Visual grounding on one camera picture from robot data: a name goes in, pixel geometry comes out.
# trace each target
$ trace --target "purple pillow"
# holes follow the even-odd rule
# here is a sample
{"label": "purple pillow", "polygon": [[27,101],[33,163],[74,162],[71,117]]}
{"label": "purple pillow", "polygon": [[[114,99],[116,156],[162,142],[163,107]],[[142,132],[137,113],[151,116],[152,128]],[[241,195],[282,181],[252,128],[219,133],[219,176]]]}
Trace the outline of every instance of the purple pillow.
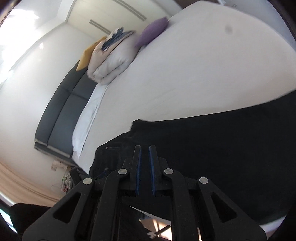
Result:
{"label": "purple pillow", "polygon": [[136,47],[141,47],[143,45],[147,45],[153,39],[155,39],[158,35],[160,35],[168,25],[168,19],[166,17],[160,18],[149,24],[138,41],[136,42]]}

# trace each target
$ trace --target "beige curtain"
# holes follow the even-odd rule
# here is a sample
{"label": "beige curtain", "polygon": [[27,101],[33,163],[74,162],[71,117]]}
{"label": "beige curtain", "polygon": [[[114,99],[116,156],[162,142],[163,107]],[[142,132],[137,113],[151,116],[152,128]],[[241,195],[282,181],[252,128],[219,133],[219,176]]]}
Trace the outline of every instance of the beige curtain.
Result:
{"label": "beige curtain", "polygon": [[52,207],[59,197],[16,173],[0,160],[0,192],[14,203]]}

